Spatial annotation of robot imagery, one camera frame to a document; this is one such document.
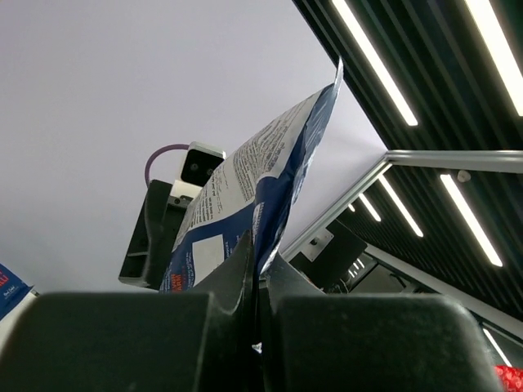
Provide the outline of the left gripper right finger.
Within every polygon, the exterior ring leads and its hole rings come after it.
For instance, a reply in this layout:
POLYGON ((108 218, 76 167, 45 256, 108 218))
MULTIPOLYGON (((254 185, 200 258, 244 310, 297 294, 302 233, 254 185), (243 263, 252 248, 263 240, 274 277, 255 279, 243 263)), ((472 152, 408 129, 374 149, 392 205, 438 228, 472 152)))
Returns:
POLYGON ((276 257, 260 283, 268 391, 500 391, 476 320, 442 295, 327 295, 276 257))

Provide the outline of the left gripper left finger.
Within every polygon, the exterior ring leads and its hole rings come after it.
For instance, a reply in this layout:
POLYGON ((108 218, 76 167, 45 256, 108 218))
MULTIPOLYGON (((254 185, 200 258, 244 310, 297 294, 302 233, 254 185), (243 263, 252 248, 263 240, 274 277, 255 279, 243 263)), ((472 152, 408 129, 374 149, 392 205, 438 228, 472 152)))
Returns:
POLYGON ((20 317, 1 355, 4 391, 245 391, 253 241, 170 294, 59 293, 20 317))

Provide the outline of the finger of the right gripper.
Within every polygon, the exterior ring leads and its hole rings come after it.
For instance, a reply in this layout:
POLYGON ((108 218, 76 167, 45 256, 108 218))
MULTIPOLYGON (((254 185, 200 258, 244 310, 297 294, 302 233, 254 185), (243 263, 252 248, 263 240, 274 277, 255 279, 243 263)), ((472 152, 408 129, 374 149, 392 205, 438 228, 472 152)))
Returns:
POLYGON ((171 195, 172 185, 152 180, 123 260, 119 282, 158 288, 171 260, 188 198, 171 195))

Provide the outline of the blue Burts spicy chilli bag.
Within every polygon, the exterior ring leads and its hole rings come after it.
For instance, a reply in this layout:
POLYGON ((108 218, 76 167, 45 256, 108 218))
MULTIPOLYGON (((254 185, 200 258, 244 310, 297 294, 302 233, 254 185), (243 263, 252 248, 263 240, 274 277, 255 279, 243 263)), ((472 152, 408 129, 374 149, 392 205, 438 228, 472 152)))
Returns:
POLYGON ((34 289, 34 286, 26 284, 5 265, 0 266, 0 276, 0 319, 3 320, 28 294, 38 296, 39 292, 34 289))

